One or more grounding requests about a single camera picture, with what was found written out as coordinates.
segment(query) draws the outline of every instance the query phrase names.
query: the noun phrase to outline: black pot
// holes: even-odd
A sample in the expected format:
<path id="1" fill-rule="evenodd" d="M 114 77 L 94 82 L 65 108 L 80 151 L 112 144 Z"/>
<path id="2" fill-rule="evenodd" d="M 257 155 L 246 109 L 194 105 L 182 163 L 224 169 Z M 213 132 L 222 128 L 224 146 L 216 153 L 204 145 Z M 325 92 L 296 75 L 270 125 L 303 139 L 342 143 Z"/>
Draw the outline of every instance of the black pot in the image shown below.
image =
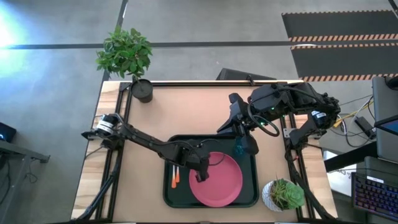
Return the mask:
<path id="1" fill-rule="evenodd" d="M 153 98 L 154 87 L 149 80 L 140 79 L 132 84 L 132 95 L 141 103 L 149 103 Z"/>

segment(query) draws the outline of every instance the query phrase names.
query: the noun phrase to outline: wooden table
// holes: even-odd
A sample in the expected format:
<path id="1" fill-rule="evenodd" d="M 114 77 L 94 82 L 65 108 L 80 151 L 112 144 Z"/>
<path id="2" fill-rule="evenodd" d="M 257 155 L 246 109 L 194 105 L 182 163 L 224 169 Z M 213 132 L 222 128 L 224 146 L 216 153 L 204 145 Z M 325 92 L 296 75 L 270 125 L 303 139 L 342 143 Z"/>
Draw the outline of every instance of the wooden table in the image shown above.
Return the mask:
<path id="1" fill-rule="evenodd" d="M 300 80 L 284 81 L 289 83 L 302 82 Z M 241 83 L 245 81 L 214 82 Z M 120 82 L 103 83 L 96 115 L 114 112 L 119 85 Z M 187 91 L 184 87 L 155 87 L 154 100 L 151 103 L 142 104 L 136 99 L 132 100 L 129 123 L 135 128 L 154 135 L 163 141 L 168 140 L 169 137 L 175 134 L 215 134 L 215 130 L 229 116 L 228 94 L 235 91 L 243 99 L 246 99 L 251 91 L 257 87 L 212 87 L 206 88 L 206 91 L 204 91 L 204 88 L 206 87 L 189 88 L 189 91 Z M 199 94 L 200 98 L 207 100 L 201 100 L 200 98 L 191 100 Z M 121 108 L 122 112 L 126 105 L 126 98 L 125 94 Z M 176 106 L 181 105 L 181 103 L 176 103 L 177 101 L 183 102 L 183 106 L 186 108 L 184 113 L 180 113 L 175 109 Z M 295 119 L 297 126 L 300 127 L 306 122 L 307 117 L 296 116 Z M 93 126 L 96 126 L 97 122 L 98 118 L 95 119 Z M 280 128 L 279 121 L 274 121 L 274 123 Z M 254 131 L 252 135 L 256 138 L 260 148 L 260 153 L 256 156 L 260 190 L 267 182 L 275 179 L 273 172 L 277 172 L 278 177 L 290 179 L 287 163 L 283 158 L 284 145 L 282 137 L 273 138 L 265 135 L 260 130 Z M 97 149 L 100 142 L 99 140 L 91 141 L 88 145 L 87 153 Z M 310 143 L 318 144 L 318 141 L 310 140 Z M 81 215 L 98 193 L 103 176 L 105 157 L 106 150 L 102 149 L 92 154 L 85 161 L 72 218 Z M 315 147 L 307 147 L 303 150 L 303 159 L 311 191 L 325 209 L 331 215 L 337 217 L 321 151 Z M 161 197 L 163 169 L 164 161 L 159 159 L 156 154 L 133 142 L 126 141 L 114 210 L 114 222 L 297 221 L 294 210 L 282 213 L 271 212 L 265 207 L 261 197 L 257 204 L 250 208 L 170 208 Z M 107 194 L 104 203 L 103 214 L 105 215 L 108 205 L 109 194 Z M 308 217 L 305 205 L 303 206 L 303 214 L 304 217 Z"/>

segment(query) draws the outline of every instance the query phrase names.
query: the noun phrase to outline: black chair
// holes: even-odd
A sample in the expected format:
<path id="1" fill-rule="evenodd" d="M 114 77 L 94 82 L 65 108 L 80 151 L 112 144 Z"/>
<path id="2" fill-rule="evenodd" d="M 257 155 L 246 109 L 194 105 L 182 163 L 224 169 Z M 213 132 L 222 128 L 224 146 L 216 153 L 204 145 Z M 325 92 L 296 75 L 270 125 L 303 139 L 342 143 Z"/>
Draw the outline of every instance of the black chair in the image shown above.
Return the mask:
<path id="1" fill-rule="evenodd" d="M 223 68 L 216 80 L 276 80 L 276 78 Z"/>

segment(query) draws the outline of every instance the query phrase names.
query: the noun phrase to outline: pink plate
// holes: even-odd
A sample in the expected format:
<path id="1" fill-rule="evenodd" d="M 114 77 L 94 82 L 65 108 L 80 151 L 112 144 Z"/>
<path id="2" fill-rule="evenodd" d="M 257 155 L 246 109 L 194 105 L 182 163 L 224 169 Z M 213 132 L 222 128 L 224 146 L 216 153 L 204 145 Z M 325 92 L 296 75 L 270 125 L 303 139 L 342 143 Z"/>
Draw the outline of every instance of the pink plate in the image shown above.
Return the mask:
<path id="1" fill-rule="evenodd" d="M 222 152 L 210 153 L 210 164 L 216 164 L 223 158 Z M 209 178 L 198 183 L 196 172 L 189 173 L 189 185 L 193 195 L 209 207 L 224 207 L 233 202 L 241 192 L 242 171 L 232 157 L 225 155 L 223 161 L 208 168 Z"/>

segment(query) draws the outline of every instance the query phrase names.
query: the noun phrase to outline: yellow cable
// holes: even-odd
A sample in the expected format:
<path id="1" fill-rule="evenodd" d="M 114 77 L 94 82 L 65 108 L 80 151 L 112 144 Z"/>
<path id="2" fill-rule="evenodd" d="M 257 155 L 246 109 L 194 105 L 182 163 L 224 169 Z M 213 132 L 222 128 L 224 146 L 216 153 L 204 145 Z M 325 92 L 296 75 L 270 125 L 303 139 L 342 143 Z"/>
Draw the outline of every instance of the yellow cable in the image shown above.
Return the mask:
<path id="1" fill-rule="evenodd" d="M 369 104 L 366 104 L 361 110 L 368 108 L 368 106 L 371 105 L 372 103 L 373 103 L 373 101 L 371 101 Z M 337 128 L 340 125 L 340 123 L 343 121 L 343 119 L 350 118 L 350 117 L 354 116 L 357 112 L 358 111 L 354 111 L 354 112 L 350 113 L 349 115 L 342 117 L 342 119 L 338 118 L 336 120 L 335 124 L 333 125 L 333 127 Z"/>

